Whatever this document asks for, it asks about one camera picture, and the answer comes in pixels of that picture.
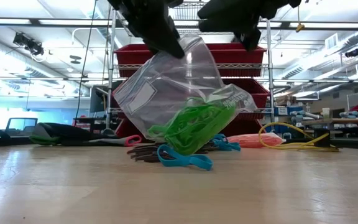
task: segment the wooden table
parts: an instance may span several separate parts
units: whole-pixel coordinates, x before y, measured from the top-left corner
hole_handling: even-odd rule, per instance
[[[0,148],[0,224],[358,223],[358,149],[212,152],[210,172],[125,151]]]

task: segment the orange object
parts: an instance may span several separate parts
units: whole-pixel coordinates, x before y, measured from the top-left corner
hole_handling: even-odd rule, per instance
[[[228,137],[229,142],[238,142],[241,147],[248,148],[261,148],[264,147],[259,141],[258,134],[241,134],[238,136]],[[269,146],[277,146],[285,142],[284,139],[280,138],[274,133],[262,133],[262,140]]]

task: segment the ziploc bag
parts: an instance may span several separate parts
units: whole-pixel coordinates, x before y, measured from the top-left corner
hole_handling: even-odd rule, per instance
[[[223,84],[201,37],[186,35],[179,43],[185,51],[182,59],[159,52],[116,89],[114,97],[147,139],[190,155],[240,111],[257,107],[248,92]]]

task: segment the yellow cable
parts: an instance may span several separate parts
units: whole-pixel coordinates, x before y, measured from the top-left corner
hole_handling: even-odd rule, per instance
[[[306,137],[311,138],[311,141],[308,142],[293,142],[293,143],[289,143],[289,144],[284,144],[281,146],[269,146],[268,144],[263,142],[262,139],[262,132],[269,126],[273,126],[273,125],[283,125],[292,129],[295,129],[297,131],[299,131],[300,133],[304,134]],[[290,125],[290,124],[286,124],[286,123],[282,123],[282,122],[273,122],[270,124],[266,124],[265,126],[263,126],[260,130],[259,130],[259,142],[264,145],[265,147],[269,147],[271,149],[280,149],[280,150],[320,150],[320,151],[327,151],[327,152],[339,152],[338,148],[336,148],[335,146],[330,145],[331,147],[317,147],[314,146],[314,144],[322,139],[324,139],[325,137],[329,136],[329,133],[326,133],[316,139],[313,139],[312,136],[310,136],[308,133],[304,132],[302,129],[295,127],[294,125]]]

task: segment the blue elastic strap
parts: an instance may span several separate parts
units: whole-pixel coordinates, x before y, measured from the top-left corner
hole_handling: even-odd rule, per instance
[[[224,134],[215,134],[214,138],[212,138],[212,142],[214,142],[214,145],[217,146],[220,151],[241,151],[240,144],[238,142],[229,143]]]
[[[172,160],[164,159],[161,157],[160,152],[165,151],[168,155],[176,158]],[[211,159],[208,158],[208,156],[204,155],[191,155],[191,156],[183,156],[179,153],[177,153],[175,150],[173,150],[168,145],[161,145],[157,149],[157,156],[158,159],[160,159],[162,165],[164,166],[188,166],[188,165],[194,165],[201,169],[205,170],[211,170],[213,162]]]

